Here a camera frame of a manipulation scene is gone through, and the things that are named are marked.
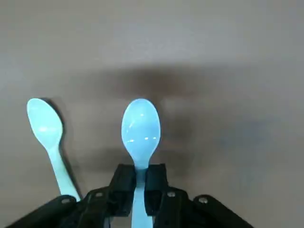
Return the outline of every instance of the spoon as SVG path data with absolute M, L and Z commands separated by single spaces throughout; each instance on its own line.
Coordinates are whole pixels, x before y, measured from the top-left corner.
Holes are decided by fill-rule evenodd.
M 61 195 L 70 195 L 80 201 L 59 152 L 59 143 L 63 133 L 59 116 L 48 103 L 37 98 L 28 101 L 27 112 L 32 131 L 46 149 L 51 160 Z
M 136 99 L 126 108 L 122 122 L 122 140 L 136 170 L 132 228 L 152 228 L 152 217 L 144 206 L 145 171 L 161 138 L 161 124 L 153 104 Z

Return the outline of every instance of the table surface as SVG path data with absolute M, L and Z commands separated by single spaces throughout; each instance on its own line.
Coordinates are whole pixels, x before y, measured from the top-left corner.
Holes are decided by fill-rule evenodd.
M 303 15 L 299 0 L 2 0 L 0 226 L 59 195 L 32 97 L 60 111 L 84 195 L 132 162 L 121 120 L 144 97 L 162 124 L 151 162 L 171 185 L 255 227 L 302 226 Z

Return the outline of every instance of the metal screw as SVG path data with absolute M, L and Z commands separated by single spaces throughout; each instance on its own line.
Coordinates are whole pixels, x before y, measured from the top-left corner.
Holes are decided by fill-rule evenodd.
M 98 192 L 95 194 L 96 197 L 102 197 L 104 194 L 102 192 Z
M 208 200 L 205 197 L 201 197 L 201 198 L 199 198 L 199 202 L 206 204 L 206 203 L 208 203 Z
M 61 200 L 62 204 L 66 204 L 66 203 L 69 203 L 69 202 L 70 202 L 70 199 L 63 199 L 63 200 Z
M 168 196 L 168 197 L 175 197 L 175 192 L 174 192 L 174 191 L 169 191 L 169 192 L 167 193 L 167 196 Z

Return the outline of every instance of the light blue spoon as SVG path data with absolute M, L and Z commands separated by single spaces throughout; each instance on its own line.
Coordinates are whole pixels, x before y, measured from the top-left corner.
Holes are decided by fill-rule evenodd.
M 153 104 L 146 99 L 132 101 L 123 115 L 122 140 L 136 169 L 132 228 L 152 228 L 152 217 L 144 207 L 145 171 L 161 138 L 161 124 Z
M 70 195 L 80 201 L 59 152 L 63 132 L 59 116 L 48 103 L 37 98 L 28 101 L 27 112 L 35 137 L 47 150 L 61 195 Z

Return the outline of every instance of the spoon handle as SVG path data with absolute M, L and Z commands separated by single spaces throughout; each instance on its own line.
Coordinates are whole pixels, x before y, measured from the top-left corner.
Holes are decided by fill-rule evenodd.
M 58 187 L 61 195 L 70 195 L 76 198 L 76 201 L 80 201 L 80 197 L 77 190 L 67 172 L 66 166 L 64 165 L 61 155 L 59 153 L 59 147 L 54 147 L 47 151 L 55 177 L 58 183 Z
M 148 216 L 144 206 L 145 170 L 137 170 L 134 191 L 132 228 L 153 228 L 153 220 Z

